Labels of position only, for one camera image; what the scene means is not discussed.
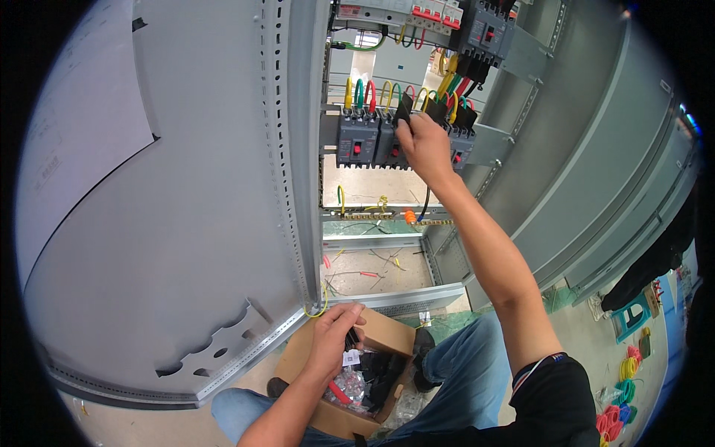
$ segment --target black sneaker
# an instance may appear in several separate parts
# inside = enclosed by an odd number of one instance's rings
[[[268,397],[277,399],[283,394],[283,391],[288,388],[288,383],[278,377],[271,378],[266,384],[266,393]]]
[[[434,383],[427,380],[422,369],[422,361],[425,360],[427,353],[434,347],[435,339],[432,338],[432,334],[430,334],[426,328],[417,329],[417,333],[415,334],[415,347],[413,350],[413,352],[417,354],[413,360],[417,371],[415,372],[413,380],[415,381],[415,388],[421,393],[429,393],[434,387],[442,385],[441,382]]]

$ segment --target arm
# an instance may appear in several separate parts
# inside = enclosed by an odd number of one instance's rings
[[[364,325],[362,304],[331,307],[315,324],[310,357],[298,377],[277,401],[243,433],[238,447],[297,446],[328,383],[340,372],[345,335]],[[356,328],[361,340],[362,330]]]
[[[529,266],[452,171],[447,132],[422,113],[412,115],[409,126],[400,120],[397,136],[410,166],[455,221],[477,280],[501,322],[511,372],[560,351]]]

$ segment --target blue plastic stool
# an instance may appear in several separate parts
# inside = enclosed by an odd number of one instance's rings
[[[640,305],[643,310],[634,315],[633,305]],[[643,292],[640,292],[631,302],[611,314],[613,328],[616,330],[616,344],[627,339],[636,332],[651,317],[651,309],[648,307],[648,300]]]

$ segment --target blue jeans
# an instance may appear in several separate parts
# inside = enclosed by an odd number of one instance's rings
[[[370,447],[405,438],[416,431],[453,431],[467,426],[497,425],[499,408],[509,381],[509,364],[499,320],[494,312],[446,338],[423,361],[425,377],[443,382],[429,404],[413,420]],[[275,401],[250,390],[228,388],[218,393],[211,414],[233,443]],[[301,446],[354,446],[355,442],[308,427]]]

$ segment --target shoe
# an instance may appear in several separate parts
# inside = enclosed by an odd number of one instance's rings
[[[266,394],[270,398],[278,399],[286,388],[288,388],[288,383],[285,380],[274,377],[266,384]]]
[[[413,351],[417,353],[413,360],[416,371],[413,380],[415,382],[415,388],[417,388],[417,391],[420,393],[429,393],[434,387],[442,385],[442,382],[434,383],[427,380],[422,369],[422,361],[425,360],[427,353],[434,347],[435,339],[432,338],[432,334],[425,328],[417,329],[415,334],[415,348]]]
[[[598,321],[600,320],[605,312],[603,309],[601,309],[601,301],[603,298],[596,293],[594,295],[591,295],[586,299],[586,302],[588,303],[588,309],[591,311],[591,316],[593,316],[593,321]]]

